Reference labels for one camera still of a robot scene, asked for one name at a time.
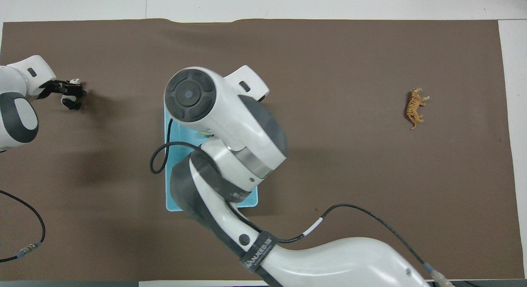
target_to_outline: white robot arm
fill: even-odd
[[[164,96],[171,117],[214,134],[173,167],[170,189],[176,203],[272,287],[427,287],[412,265],[383,242],[345,238],[292,251],[237,210],[236,204],[288,155],[282,128],[259,103],[268,93],[248,66],[225,78],[201,67],[172,77]]]
[[[80,83],[56,80],[41,56],[0,66],[0,152],[27,144],[36,137],[38,117],[29,99],[43,99],[52,92],[73,97],[86,94]]]

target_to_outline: toy animal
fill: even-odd
[[[410,92],[410,99],[408,100],[408,105],[406,106],[406,116],[412,123],[414,123],[414,127],[411,129],[415,129],[417,127],[418,121],[424,122],[422,119],[423,116],[417,114],[417,109],[419,106],[427,105],[427,103],[424,103],[424,101],[429,100],[430,97],[421,98],[419,93],[422,90],[422,88],[414,88],[414,90]]]

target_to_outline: blue tray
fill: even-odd
[[[170,116],[164,111],[164,137],[166,137],[166,131],[168,129],[168,122]],[[172,123],[170,129],[170,141],[183,141],[196,146],[199,146],[208,139],[207,136],[202,135],[199,131],[194,131],[180,125],[177,122]],[[165,167],[165,196],[166,196],[166,209],[170,212],[181,211],[181,208],[175,203],[174,199],[170,195],[170,175],[172,174],[172,167],[176,165],[181,159],[185,158],[192,152],[191,148],[185,146],[170,146],[170,153],[168,160],[166,161]],[[256,187],[252,193],[240,204],[239,208],[254,207],[258,204],[258,187]]]

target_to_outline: brown mat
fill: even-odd
[[[59,78],[81,78],[89,96],[80,112],[59,96],[34,102],[37,138],[0,154],[2,189],[47,225],[41,248],[0,266],[2,280],[258,279],[197,222],[166,211],[163,176],[148,168],[170,77],[243,64],[271,88],[263,103],[290,146],[260,204],[243,210],[253,222],[291,238],[353,203],[450,278],[523,277],[497,21],[5,23],[0,63],[33,54]],[[410,131],[415,87],[431,99]],[[0,204],[7,257],[40,229],[26,208]],[[289,247],[348,236],[388,242],[424,272],[387,229],[346,208]]]

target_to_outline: strap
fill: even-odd
[[[250,195],[250,192],[244,191],[223,178],[219,171],[215,169],[201,152],[192,152],[190,158],[205,182],[224,199],[232,201],[233,203],[241,203]]]
[[[249,272],[254,273],[277,242],[278,238],[268,231],[262,231],[249,251],[240,259],[241,265]]]

